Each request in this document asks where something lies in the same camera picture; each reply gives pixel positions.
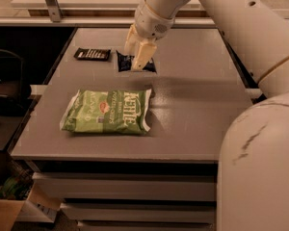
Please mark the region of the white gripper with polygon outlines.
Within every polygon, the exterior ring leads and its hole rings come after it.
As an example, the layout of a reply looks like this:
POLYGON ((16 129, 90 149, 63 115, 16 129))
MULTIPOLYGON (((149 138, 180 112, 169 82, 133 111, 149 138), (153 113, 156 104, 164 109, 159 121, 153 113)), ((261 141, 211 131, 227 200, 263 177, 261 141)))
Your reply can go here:
POLYGON ((157 45, 154 39, 163 38, 174 23, 173 18, 164 18, 142 0, 135 11, 135 23, 129 28, 124 53, 134 57, 133 70, 142 70, 153 57, 157 45))

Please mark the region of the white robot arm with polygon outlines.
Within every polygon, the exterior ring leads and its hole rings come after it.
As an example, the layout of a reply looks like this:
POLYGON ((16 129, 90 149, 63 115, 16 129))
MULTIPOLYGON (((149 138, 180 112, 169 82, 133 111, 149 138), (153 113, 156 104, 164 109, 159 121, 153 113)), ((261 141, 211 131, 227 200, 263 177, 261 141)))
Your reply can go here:
MULTIPOLYGON (((125 50, 141 69, 190 0, 142 0, 125 50)), ((260 0, 198 0, 264 100, 228 128, 217 180, 217 231, 289 231, 289 22, 260 0)))

